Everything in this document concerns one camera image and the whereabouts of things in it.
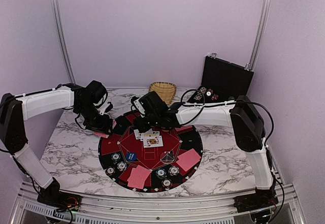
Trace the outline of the ace of clubs card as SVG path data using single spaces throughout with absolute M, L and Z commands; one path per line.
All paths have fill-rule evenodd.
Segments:
M 141 135 L 141 138 L 145 137 L 156 137 L 160 135 L 160 131 L 148 131 Z

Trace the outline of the jack of hearts card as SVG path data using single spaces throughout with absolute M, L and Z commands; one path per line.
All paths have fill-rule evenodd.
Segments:
M 154 136 L 154 137 L 144 137 L 143 147 L 144 148 L 154 148 L 154 147 L 163 147 L 163 139 L 162 136 Z

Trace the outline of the dealt red card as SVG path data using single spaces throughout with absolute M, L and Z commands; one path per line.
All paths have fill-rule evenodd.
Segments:
M 183 169 L 187 170 L 193 167 L 197 162 L 199 162 L 201 156 L 194 150 L 191 149 L 185 153 L 178 156 L 176 163 Z
M 145 172 L 136 171 L 133 169 L 130 177 L 127 180 L 127 186 L 132 188 L 143 189 L 147 174 Z
M 180 128 L 175 128 L 175 131 L 181 133 L 181 132 L 188 132 L 192 130 L 192 125 L 190 126 L 182 126 Z
M 185 155 L 182 154 L 178 157 L 176 163 L 179 167 L 184 170 L 190 170 L 196 163 L 200 161 L 201 157 L 199 155 Z
M 148 176 L 151 174 L 151 170 L 144 168 L 142 166 L 137 166 L 132 169 L 130 177 L 128 181 L 131 182 L 145 182 L 145 180 L 148 178 Z

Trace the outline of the clear round dealer button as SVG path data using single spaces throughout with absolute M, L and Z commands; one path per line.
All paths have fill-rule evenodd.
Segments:
M 173 161 L 175 160 L 174 157 L 174 153 L 173 151 L 164 151 L 161 155 L 160 155 L 160 161 L 163 164 L 171 164 Z

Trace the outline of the blue small blind button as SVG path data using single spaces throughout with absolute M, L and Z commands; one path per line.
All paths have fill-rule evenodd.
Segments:
M 135 162 L 137 160 L 137 154 L 135 152 L 128 152 L 125 158 L 128 162 Z

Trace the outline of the green blue chip stack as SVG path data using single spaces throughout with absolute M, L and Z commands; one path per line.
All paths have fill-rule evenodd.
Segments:
M 156 174 L 156 177 L 159 179 L 165 179 L 167 177 L 167 172 L 163 168 L 157 169 L 155 174 Z
M 116 164 L 120 161 L 121 155 L 119 153 L 113 153 L 111 155 L 111 159 L 112 159 L 113 164 Z

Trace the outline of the red black chip stack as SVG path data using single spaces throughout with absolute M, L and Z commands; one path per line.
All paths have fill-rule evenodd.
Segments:
M 105 170 L 105 173 L 107 176 L 112 176 L 115 174 L 115 168 L 114 167 L 108 167 L 106 170 Z
M 163 188 L 170 188 L 172 186 L 172 181 L 168 178 L 163 179 L 161 182 Z

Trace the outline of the red playing card deck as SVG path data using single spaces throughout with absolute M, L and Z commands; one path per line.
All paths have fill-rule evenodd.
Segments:
M 94 134 L 101 138 L 108 138 L 110 136 L 109 134 L 100 133 L 100 132 L 95 132 Z

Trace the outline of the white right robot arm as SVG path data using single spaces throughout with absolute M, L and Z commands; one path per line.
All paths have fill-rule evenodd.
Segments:
M 274 184 L 272 157 L 268 150 L 264 120 L 252 102 L 241 95 L 236 100 L 221 103 L 186 103 L 179 101 L 168 106 L 155 92 L 141 98 L 132 97 L 131 104 L 140 114 L 134 121 L 139 132 L 152 127 L 171 130 L 188 125 L 228 126 L 234 131 L 237 146 L 245 152 L 259 190 L 252 195 L 252 204 L 262 208 L 271 200 L 269 189 Z

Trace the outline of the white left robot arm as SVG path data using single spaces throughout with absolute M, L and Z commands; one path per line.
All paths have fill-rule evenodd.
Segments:
M 1 99 L 1 142 L 4 153 L 10 154 L 22 171 L 35 181 L 53 206 L 64 202 L 64 195 L 52 185 L 54 179 L 40 162 L 45 149 L 42 139 L 49 140 L 55 124 L 64 110 L 72 110 L 83 122 L 84 130 L 109 135 L 113 120 L 107 89 L 98 81 L 86 87 L 75 83 L 60 84 L 54 88 L 13 95 Z

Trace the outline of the woven bamboo tray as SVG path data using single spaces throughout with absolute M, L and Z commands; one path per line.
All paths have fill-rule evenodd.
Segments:
M 155 91 L 167 105 L 171 105 L 175 98 L 177 87 L 169 82 L 153 82 L 150 84 L 148 91 Z

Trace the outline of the round red black poker mat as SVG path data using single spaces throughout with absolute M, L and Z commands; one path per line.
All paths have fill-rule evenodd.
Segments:
M 163 140 L 163 147 L 144 148 L 141 140 L 136 140 L 134 135 L 133 120 L 138 116 L 138 113 L 127 112 L 117 118 L 116 125 L 113 127 L 113 134 L 108 138 L 101 138 L 99 141 L 98 152 L 99 161 L 104 169 L 108 167 L 115 168 L 115 174 L 110 177 L 114 182 L 120 186 L 145 193 L 155 193 L 167 191 L 176 188 L 185 183 L 198 169 L 200 161 L 196 163 L 190 170 L 184 171 L 176 163 L 178 156 L 194 149 L 201 157 L 203 156 L 203 143 L 197 129 L 192 126 L 192 130 L 188 132 L 177 132 L 171 130 L 169 132 L 160 131 L 160 135 Z M 163 164 L 160 161 L 160 155 L 164 151 L 173 151 L 175 160 L 171 164 Z M 128 162 L 126 160 L 126 154 L 128 152 L 135 152 L 137 154 L 137 160 L 135 162 Z M 119 162 L 125 162 L 127 169 L 123 172 L 117 170 L 117 164 L 113 164 L 111 155 L 113 153 L 119 153 L 121 159 Z M 130 177 L 131 171 L 137 166 L 150 169 L 151 174 L 145 181 L 143 189 L 132 188 L 127 186 L 127 180 Z M 177 166 L 180 170 L 176 176 L 170 176 L 168 170 L 171 166 Z M 172 181 L 170 188 L 163 188 L 161 182 L 163 179 L 156 177 L 157 169 L 165 169 L 167 177 Z

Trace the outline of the blue white chips in case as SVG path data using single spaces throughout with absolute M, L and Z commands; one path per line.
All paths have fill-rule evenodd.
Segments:
M 196 92 L 196 94 L 195 94 L 195 96 L 194 96 L 193 99 L 195 101 L 200 101 L 202 98 L 204 98 L 205 92 L 206 92 L 206 88 L 202 86 L 201 88 L 199 88 L 199 91 Z

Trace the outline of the red dice in case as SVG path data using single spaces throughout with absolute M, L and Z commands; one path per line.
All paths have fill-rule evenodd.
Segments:
M 211 97 L 212 101 L 216 101 L 218 99 L 218 95 L 217 94 L 213 94 Z

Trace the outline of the black poker chip case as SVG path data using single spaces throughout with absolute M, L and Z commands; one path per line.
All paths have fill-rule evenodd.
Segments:
M 246 95 L 250 87 L 254 71 L 219 58 L 205 57 L 202 81 L 199 88 L 206 88 L 204 98 L 195 101 L 196 92 L 189 98 L 189 103 L 218 103 L 237 99 Z M 212 101 L 213 94 L 218 95 Z

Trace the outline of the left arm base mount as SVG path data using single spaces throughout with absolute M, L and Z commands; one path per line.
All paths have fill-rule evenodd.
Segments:
M 66 213 L 70 222 L 74 220 L 73 211 L 79 210 L 81 200 L 81 196 L 68 193 L 60 193 L 56 200 L 41 194 L 37 198 L 39 203 L 55 207 L 55 213 Z

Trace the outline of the aluminium front rail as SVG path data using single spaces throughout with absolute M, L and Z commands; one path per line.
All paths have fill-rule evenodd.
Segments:
M 256 223 L 258 217 L 272 223 L 305 223 L 292 184 L 276 186 L 279 203 L 239 213 L 235 197 L 253 190 L 189 197 L 119 197 L 80 194 L 78 211 L 57 213 L 55 207 L 37 202 L 37 194 L 28 182 L 22 184 L 9 223 Z

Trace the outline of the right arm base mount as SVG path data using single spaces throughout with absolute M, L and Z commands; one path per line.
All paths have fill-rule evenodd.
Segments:
M 268 223 L 279 203 L 277 197 L 258 196 L 257 194 L 237 196 L 234 198 L 234 207 L 238 213 L 250 212 L 254 223 Z

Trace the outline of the left aluminium frame post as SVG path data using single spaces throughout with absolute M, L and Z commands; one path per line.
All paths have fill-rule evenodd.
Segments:
M 56 31 L 57 31 L 57 35 L 58 35 L 58 40 L 59 40 L 67 76 L 71 83 L 76 83 L 76 79 L 75 79 L 73 69 L 72 69 L 72 64 L 71 64 L 70 57 L 69 57 L 66 40 L 64 37 L 64 30 L 63 30 L 63 25 L 62 25 L 62 20 L 61 20 L 59 0 L 51 0 L 51 6 L 53 9 Z

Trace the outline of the aluminium frame post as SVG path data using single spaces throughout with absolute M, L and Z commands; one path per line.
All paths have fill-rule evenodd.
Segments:
M 263 0 L 261 15 L 259 18 L 259 23 L 258 23 L 258 27 L 257 27 L 255 41 L 253 44 L 252 53 L 250 56 L 249 63 L 246 65 L 246 67 L 251 71 L 254 70 L 256 63 L 257 63 L 259 49 L 260 49 L 260 46 L 262 43 L 263 35 L 265 33 L 267 21 L 269 18 L 270 6 L 271 6 L 271 0 Z
M 58 40 L 59 40 L 67 76 L 71 83 L 76 83 L 76 79 L 75 79 L 73 69 L 72 69 L 72 64 L 71 64 L 70 57 L 69 57 L 66 40 L 64 37 L 64 30 L 63 30 L 63 25 L 62 25 L 62 20 L 61 20 L 59 0 L 51 0 L 51 6 L 53 9 L 56 31 L 57 31 L 57 35 L 58 35 Z

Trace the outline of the right aluminium frame post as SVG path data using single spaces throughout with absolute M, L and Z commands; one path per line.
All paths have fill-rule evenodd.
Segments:
M 270 6 L 271 6 L 271 0 L 263 0 L 261 15 L 259 18 L 259 23 L 258 23 L 258 27 L 257 27 L 255 41 L 253 44 L 252 53 L 250 56 L 249 63 L 246 65 L 246 67 L 251 71 L 254 70 L 256 63 L 257 63 L 259 49 L 260 49 L 260 46 L 262 43 L 263 35 L 265 33 L 267 21 L 269 18 Z

